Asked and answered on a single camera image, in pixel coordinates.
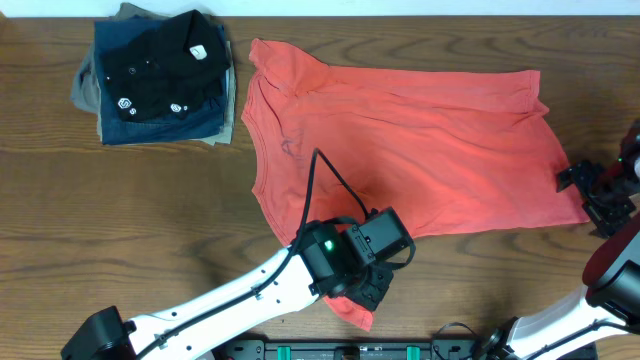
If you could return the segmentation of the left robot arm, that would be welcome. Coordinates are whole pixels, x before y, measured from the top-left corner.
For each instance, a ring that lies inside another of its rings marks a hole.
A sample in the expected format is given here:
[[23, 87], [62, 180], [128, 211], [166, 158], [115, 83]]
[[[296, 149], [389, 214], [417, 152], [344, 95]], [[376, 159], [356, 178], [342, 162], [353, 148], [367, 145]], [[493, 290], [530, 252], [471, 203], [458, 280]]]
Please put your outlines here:
[[368, 311], [384, 298], [415, 246], [390, 212], [359, 224], [334, 218], [305, 224], [294, 242], [246, 275], [189, 302], [123, 320], [116, 307], [94, 313], [61, 351], [64, 360], [196, 359], [250, 328], [344, 296]]

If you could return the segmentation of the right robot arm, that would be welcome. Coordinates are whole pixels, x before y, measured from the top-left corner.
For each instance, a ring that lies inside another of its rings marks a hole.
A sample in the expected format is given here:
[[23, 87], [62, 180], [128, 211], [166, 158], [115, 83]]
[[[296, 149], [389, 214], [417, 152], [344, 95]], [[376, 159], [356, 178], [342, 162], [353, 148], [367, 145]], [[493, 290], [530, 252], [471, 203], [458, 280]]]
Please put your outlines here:
[[582, 209], [605, 242], [582, 273], [582, 285], [531, 316], [513, 318], [475, 348], [474, 359], [559, 359], [611, 336], [639, 333], [639, 122], [608, 168], [580, 161], [556, 176], [575, 186]]

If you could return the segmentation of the red soccer t-shirt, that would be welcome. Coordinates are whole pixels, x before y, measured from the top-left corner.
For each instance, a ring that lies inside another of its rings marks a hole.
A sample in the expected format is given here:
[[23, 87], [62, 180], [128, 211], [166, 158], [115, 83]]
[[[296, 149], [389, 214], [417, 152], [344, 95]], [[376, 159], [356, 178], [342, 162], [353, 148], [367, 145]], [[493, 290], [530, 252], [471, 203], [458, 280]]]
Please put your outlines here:
[[302, 219], [392, 207], [415, 238], [582, 224], [536, 70], [423, 72], [330, 65], [255, 39], [242, 121], [253, 194], [276, 238]]

